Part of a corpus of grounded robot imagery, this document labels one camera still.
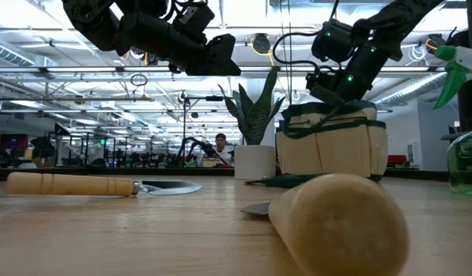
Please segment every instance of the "potted plant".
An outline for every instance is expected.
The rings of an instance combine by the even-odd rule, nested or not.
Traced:
[[[284,97],[278,99],[272,108],[272,93],[275,87],[278,68],[266,77],[265,86],[259,99],[253,103],[246,90],[240,84],[239,92],[233,91],[233,100],[220,90],[225,98],[227,110],[237,119],[238,127],[246,140],[245,146],[235,148],[235,176],[237,179],[256,180],[273,177],[276,171],[276,150],[274,146],[261,146],[266,127],[279,112]]]

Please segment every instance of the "man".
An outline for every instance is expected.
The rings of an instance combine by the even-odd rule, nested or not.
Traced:
[[[227,164],[230,165],[232,156],[230,155],[229,151],[226,148],[226,135],[223,133],[219,133],[215,136],[215,143],[216,143],[216,148],[215,151],[216,153],[224,159]]]

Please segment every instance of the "desk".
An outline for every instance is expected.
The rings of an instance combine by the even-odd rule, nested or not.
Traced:
[[[229,177],[160,198],[7,196],[0,183],[0,275],[299,276],[267,219],[239,212],[284,189]],[[402,276],[472,276],[472,197],[445,182],[384,179],[412,236]]]

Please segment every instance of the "green spray bottle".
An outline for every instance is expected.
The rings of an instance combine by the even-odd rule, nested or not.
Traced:
[[[447,104],[461,89],[472,81],[472,49],[441,46],[437,58],[448,61],[445,67],[447,81],[434,105],[434,109]],[[456,193],[472,196],[472,131],[457,138],[447,150],[451,189]]]

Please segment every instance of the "wooden knife handle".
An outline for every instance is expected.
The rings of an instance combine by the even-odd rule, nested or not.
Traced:
[[[96,176],[67,176],[13,172],[7,178],[7,192],[26,195],[131,196],[132,179]]]
[[[269,217],[308,275],[399,275],[408,257],[401,210],[377,183],[328,175],[278,195]]]

